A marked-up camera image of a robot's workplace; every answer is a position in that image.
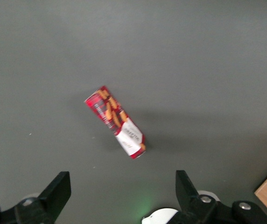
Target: white component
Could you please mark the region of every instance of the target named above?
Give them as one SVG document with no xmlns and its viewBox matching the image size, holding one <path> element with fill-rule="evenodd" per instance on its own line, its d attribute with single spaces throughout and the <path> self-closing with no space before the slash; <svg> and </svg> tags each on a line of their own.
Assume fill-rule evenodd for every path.
<svg viewBox="0 0 267 224">
<path fill-rule="evenodd" d="M 217 202 L 220 202 L 220 199 L 218 198 L 218 196 L 216 196 L 216 194 L 210 192 L 210 191 L 206 191 L 206 190 L 198 190 L 198 194 L 199 195 L 208 195 L 210 197 L 213 197 Z"/>
<path fill-rule="evenodd" d="M 128 118 L 127 122 L 123 123 L 121 131 L 116 138 L 120 145 L 124 148 L 128 155 L 135 154 L 141 148 L 143 134 Z"/>
<path fill-rule="evenodd" d="M 176 209 L 159 209 L 142 220 L 142 224 L 166 224 L 177 213 Z"/>
</svg>

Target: bolt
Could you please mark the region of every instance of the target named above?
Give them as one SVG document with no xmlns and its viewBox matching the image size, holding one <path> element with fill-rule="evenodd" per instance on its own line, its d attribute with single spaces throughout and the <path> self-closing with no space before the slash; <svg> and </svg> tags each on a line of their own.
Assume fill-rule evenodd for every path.
<svg viewBox="0 0 267 224">
<path fill-rule="evenodd" d="M 28 205 L 30 205 L 32 202 L 33 202 L 33 199 L 29 198 L 29 199 L 25 200 L 25 201 L 22 203 L 22 205 L 23 205 L 23 206 L 28 206 Z"/>
<path fill-rule="evenodd" d="M 239 206 L 244 210 L 250 210 L 251 209 L 251 206 L 248 203 L 245 203 L 245 202 L 241 202 L 239 204 Z"/>
<path fill-rule="evenodd" d="M 201 196 L 201 200 L 204 203 L 210 203 L 211 202 L 211 198 L 208 196 Z"/>
</svg>

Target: red snack box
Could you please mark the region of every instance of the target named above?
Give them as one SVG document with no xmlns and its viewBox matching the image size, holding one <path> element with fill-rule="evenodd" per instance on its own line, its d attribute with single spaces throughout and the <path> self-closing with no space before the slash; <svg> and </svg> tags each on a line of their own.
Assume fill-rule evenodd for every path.
<svg viewBox="0 0 267 224">
<path fill-rule="evenodd" d="M 106 86 L 93 93 L 85 103 L 109 127 L 131 158 L 135 159 L 145 152 L 144 135 Z"/>
</svg>

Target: gray tabletop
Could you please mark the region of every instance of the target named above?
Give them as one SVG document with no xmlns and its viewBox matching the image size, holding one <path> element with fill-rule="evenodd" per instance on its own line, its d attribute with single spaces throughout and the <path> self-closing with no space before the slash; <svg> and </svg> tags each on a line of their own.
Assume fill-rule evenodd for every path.
<svg viewBox="0 0 267 224">
<path fill-rule="evenodd" d="M 83 101 L 107 85 L 132 160 Z M 70 171 L 57 223 L 179 208 L 175 171 L 226 205 L 267 177 L 267 1 L 0 1 L 0 206 Z"/>
</svg>

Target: white label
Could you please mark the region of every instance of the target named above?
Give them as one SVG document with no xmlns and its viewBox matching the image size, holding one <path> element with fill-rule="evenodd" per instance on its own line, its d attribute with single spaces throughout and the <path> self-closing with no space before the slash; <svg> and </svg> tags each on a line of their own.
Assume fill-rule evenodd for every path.
<svg viewBox="0 0 267 224">
<path fill-rule="evenodd" d="M 135 154 L 141 148 L 143 134 L 136 125 L 128 118 L 122 125 L 121 131 L 116 138 L 128 155 Z"/>
</svg>

